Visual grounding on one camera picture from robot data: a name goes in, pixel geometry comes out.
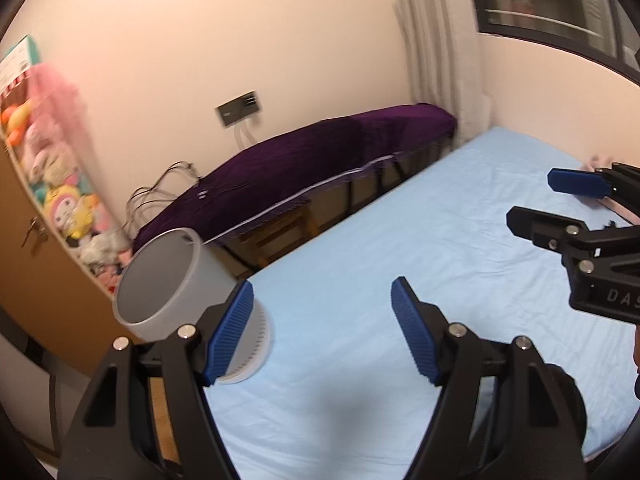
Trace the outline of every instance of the light blue bed sheet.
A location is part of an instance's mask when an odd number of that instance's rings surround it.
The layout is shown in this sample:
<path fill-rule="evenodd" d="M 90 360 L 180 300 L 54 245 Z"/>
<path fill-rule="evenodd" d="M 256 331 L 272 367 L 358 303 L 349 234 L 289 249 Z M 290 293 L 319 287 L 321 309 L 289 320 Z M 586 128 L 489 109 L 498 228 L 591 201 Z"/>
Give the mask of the light blue bed sheet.
<path fill-rule="evenodd" d="M 571 156 L 495 128 L 254 277 L 274 346 L 251 379 L 207 397 L 240 476 L 401 479 L 439 389 L 418 374 L 390 305 L 406 276 L 421 300 L 480 337 L 531 336 L 576 380 L 584 453 L 615 441 L 638 409 L 634 329 L 575 312 L 560 257 L 513 237 L 521 205 L 601 228 L 620 219 L 546 184 Z"/>

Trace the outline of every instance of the cabinet door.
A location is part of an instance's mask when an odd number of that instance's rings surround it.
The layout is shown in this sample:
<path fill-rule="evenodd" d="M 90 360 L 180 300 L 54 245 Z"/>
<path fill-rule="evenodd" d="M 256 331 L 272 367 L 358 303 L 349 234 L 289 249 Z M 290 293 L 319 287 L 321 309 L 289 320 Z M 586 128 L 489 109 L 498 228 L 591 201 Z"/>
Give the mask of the cabinet door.
<path fill-rule="evenodd" d="M 129 333 L 113 317 L 106 291 L 38 216 L 4 149 L 0 190 L 0 305 L 44 348 L 91 374 L 112 341 Z M 33 230 L 21 247 L 34 218 L 44 233 Z"/>

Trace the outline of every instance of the purple blanket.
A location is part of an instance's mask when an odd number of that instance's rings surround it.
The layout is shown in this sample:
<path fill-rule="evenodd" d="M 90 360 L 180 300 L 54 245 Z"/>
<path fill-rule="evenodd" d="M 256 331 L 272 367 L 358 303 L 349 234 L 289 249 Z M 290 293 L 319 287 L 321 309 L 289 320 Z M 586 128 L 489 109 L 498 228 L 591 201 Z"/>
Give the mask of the purple blanket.
<path fill-rule="evenodd" d="M 222 240 L 307 200 L 323 184 L 403 158 L 452 136 L 456 119 L 428 104 L 327 119 L 260 142 L 204 177 L 146 224 L 138 251 L 154 237 L 190 227 Z"/>

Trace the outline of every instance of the curtain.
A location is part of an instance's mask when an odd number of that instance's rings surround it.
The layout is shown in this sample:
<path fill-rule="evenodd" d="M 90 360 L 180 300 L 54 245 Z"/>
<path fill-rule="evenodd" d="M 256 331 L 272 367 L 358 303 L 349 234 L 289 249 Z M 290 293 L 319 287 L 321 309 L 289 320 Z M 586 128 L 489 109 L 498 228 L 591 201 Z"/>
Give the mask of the curtain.
<path fill-rule="evenodd" d="M 473 0 L 398 0 L 413 98 L 458 118 L 460 146 L 488 129 L 482 94 L 478 22 Z"/>

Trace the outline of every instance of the wall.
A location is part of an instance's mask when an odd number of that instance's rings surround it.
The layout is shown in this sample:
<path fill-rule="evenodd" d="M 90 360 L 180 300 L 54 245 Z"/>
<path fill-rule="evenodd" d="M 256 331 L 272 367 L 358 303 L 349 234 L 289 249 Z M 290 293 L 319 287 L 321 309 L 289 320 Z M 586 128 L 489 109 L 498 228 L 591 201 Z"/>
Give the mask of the wall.
<path fill-rule="evenodd" d="M 597 63 L 548 46 L 481 34 L 493 124 L 570 153 L 640 166 L 640 87 Z"/>
<path fill-rule="evenodd" d="M 89 172 L 117 216 L 171 163 L 206 174 L 235 153 L 215 108 L 256 90 L 264 140 L 410 101 L 394 0 L 27 0 L 30 33 L 88 105 Z"/>

